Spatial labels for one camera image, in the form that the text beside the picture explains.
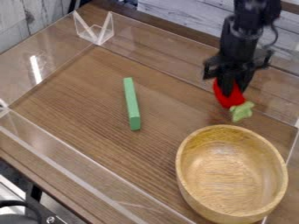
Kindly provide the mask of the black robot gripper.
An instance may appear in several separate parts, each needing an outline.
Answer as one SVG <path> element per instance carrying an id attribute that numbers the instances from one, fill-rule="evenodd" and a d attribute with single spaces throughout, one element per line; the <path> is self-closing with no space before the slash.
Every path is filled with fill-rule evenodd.
<path id="1" fill-rule="evenodd" d="M 234 88 L 235 77 L 226 72 L 236 72 L 239 75 L 238 86 L 240 92 L 248 88 L 248 84 L 254 78 L 256 70 L 266 69 L 270 66 L 274 51 L 271 49 L 256 49 L 251 59 L 231 59 L 218 53 L 204 62 L 203 79 L 212 79 L 218 76 L 218 84 L 220 92 L 224 96 L 230 96 Z"/>

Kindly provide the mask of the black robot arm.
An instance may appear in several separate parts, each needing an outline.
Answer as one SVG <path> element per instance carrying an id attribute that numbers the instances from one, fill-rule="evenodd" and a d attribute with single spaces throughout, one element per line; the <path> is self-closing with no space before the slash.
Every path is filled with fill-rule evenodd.
<path id="1" fill-rule="evenodd" d="M 219 52 L 203 63 L 203 79 L 216 79 L 226 97 L 234 85 L 244 92 L 256 70 L 268 68 L 280 12 L 280 0 L 234 0 L 234 14 L 222 26 Z"/>

